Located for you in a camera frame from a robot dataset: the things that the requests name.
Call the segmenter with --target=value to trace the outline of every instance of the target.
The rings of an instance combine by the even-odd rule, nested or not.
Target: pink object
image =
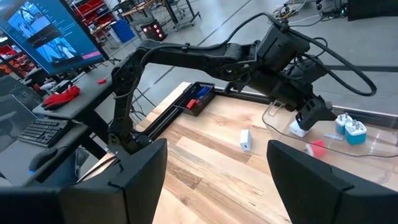
[[[320,158],[327,153],[325,143],[323,143],[322,139],[311,142],[311,144],[306,144],[305,146],[307,147],[308,155],[315,158]]]

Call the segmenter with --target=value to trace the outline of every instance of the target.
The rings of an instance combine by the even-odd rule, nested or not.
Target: computer mouse
[[[57,154],[57,148],[51,147],[46,149],[40,153],[38,153],[29,164],[29,172],[34,173],[37,171],[42,165],[48,162]]]

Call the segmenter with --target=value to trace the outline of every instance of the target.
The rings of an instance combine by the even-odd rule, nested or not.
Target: clear plastic container
[[[289,125],[295,121],[296,114],[297,112],[289,112],[283,106],[275,106],[273,103],[263,114],[263,120],[275,140],[303,152],[308,152],[307,144],[314,146],[312,142],[322,140],[326,154],[317,159],[390,189],[398,190],[398,175],[394,173],[398,160],[397,130],[390,127],[371,126],[362,121],[368,129],[366,142],[352,146],[347,143],[344,136],[335,131],[334,121],[319,121],[301,138],[292,134],[289,129]],[[395,124],[396,119],[383,121],[383,123]],[[393,178],[396,181],[390,181],[392,175],[397,176]]]

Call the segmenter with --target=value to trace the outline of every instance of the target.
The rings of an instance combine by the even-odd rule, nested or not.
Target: black desk
[[[30,161],[45,148],[16,140],[0,153],[0,172],[14,186],[40,185],[66,158],[75,152],[79,145],[90,151],[90,148],[86,147],[87,143],[95,144],[95,142],[92,143],[90,134],[88,126],[76,124],[54,146],[59,149],[57,155],[34,174],[29,173]]]
[[[106,83],[98,84],[97,81],[104,77],[106,77]],[[33,109],[33,113],[55,119],[63,118],[81,121],[89,126],[102,141],[108,143],[108,124],[95,112],[95,108],[112,93],[112,77],[108,72],[95,69],[79,78],[75,85],[80,88],[80,94],[71,102],[55,111],[45,111],[39,105]],[[102,148],[97,148],[97,152],[93,154],[97,158],[105,155]]]

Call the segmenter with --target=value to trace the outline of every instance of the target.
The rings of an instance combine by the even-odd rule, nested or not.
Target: monitor screen
[[[108,59],[64,0],[1,0],[0,28],[49,75]]]

